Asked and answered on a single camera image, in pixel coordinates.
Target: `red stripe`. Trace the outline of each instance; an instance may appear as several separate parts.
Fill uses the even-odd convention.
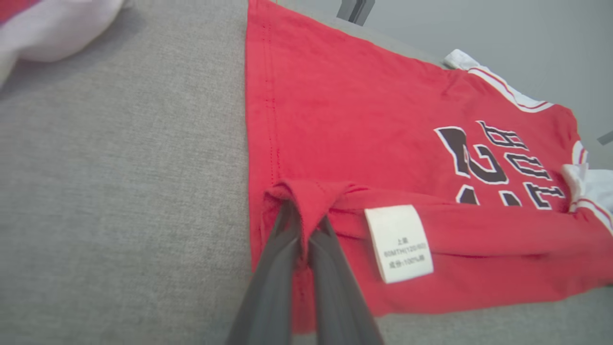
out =
[[[496,78],[495,76],[493,76],[493,75],[489,74],[488,72],[485,72],[485,71],[483,71],[482,69],[479,69],[479,68],[477,68],[477,67],[469,68],[468,70],[470,71],[470,70],[473,70],[473,69],[476,69],[476,70],[477,70],[477,71],[479,71],[479,72],[482,72],[482,73],[484,73],[484,74],[487,74],[488,76],[490,76],[491,78],[493,78],[494,80],[496,80],[497,82],[499,82],[499,83],[500,83],[500,85],[502,85],[502,86],[504,87],[504,89],[505,89],[505,90],[506,90],[506,91],[507,91],[507,92],[508,92],[508,93],[509,93],[509,94],[510,94],[512,97],[513,97],[513,99],[515,99],[515,103],[516,103],[518,106],[520,106],[520,107],[524,107],[524,108],[526,108],[526,109],[536,109],[536,108],[538,108],[538,107],[542,107],[543,105],[545,105],[545,104],[547,104],[547,103],[548,103],[548,102],[542,102],[541,104],[539,104],[539,105],[537,105],[537,106],[534,106],[534,107],[528,107],[528,106],[524,106],[523,104],[519,104],[519,102],[517,102],[517,98],[515,98],[515,95],[513,94],[513,92],[511,92],[511,91],[509,90],[509,88],[507,87],[506,83],[504,83],[502,80],[500,80],[500,79]]]
[[[605,216],[605,218],[608,219],[608,221],[609,221],[609,229],[613,229],[613,222],[611,222],[611,217],[609,216],[609,214],[605,210],[601,209],[598,205],[596,205],[592,200],[589,200],[589,199],[581,198],[581,199],[575,201],[573,204],[577,204],[579,201],[585,201],[586,203],[590,203],[590,204],[594,205],[594,207],[598,210],[598,212],[602,213]]]

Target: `red shirt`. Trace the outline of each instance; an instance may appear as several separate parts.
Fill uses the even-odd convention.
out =
[[[559,300],[613,282],[607,225],[568,213],[560,169],[586,156],[569,109],[486,68],[444,70],[266,0],[249,4],[245,69],[253,269],[289,198],[303,244],[330,215],[376,316]],[[417,210],[434,272],[385,284],[364,209],[398,204]],[[307,248],[296,331],[315,326]]]

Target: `jersey number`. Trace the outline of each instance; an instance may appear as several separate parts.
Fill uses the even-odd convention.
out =
[[[487,126],[483,121],[477,121],[485,132],[487,139],[496,146],[506,147],[507,149],[522,149],[529,151],[517,133],[512,131],[503,131],[495,127]],[[456,175],[470,178],[476,177],[481,182],[489,185],[504,185],[509,184],[509,178],[504,173],[492,151],[487,146],[482,144],[473,145],[474,152],[479,160],[471,157],[466,144],[466,132],[456,126],[441,127],[435,129],[439,138],[451,153],[454,160],[454,169]],[[506,152],[504,158],[511,164],[515,170],[523,175],[536,177],[551,181],[551,177],[543,168],[543,165],[536,157],[529,157],[521,153]],[[531,182],[525,182],[524,188],[527,195],[532,199],[532,202],[538,209],[552,209],[551,204],[543,199],[543,195],[556,196],[564,198],[564,193],[556,187],[540,187]],[[521,206],[522,203],[518,197],[510,190],[498,191],[500,198],[506,206]],[[474,187],[463,185],[458,192],[455,200],[459,203],[477,204],[479,200],[475,194]]]

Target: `gray couch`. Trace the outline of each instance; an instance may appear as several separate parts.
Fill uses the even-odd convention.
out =
[[[78,55],[17,66],[0,90],[0,344],[224,341],[251,275],[246,3],[137,1]],[[613,289],[378,323],[389,344],[611,344]]]

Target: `white fabric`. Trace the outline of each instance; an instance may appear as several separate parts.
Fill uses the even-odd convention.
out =
[[[451,68],[463,69],[464,71],[485,80],[521,111],[539,112],[553,106],[553,103],[536,101],[515,90],[500,76],[490,71],[489,68],[481,66],[481,64],[470,57],[469,54],[466,54],[459,49],[455,49],[453,52],[447,55],[443,62]]]
[[[0,86],[18,59],[52,62],[100,35],[126,0],[43,0],[0,28]]]
[[[589,169],[588,164],[562,166],[562,176],[571,190],[570,212],[591,210],[613,235],[613,171]]]

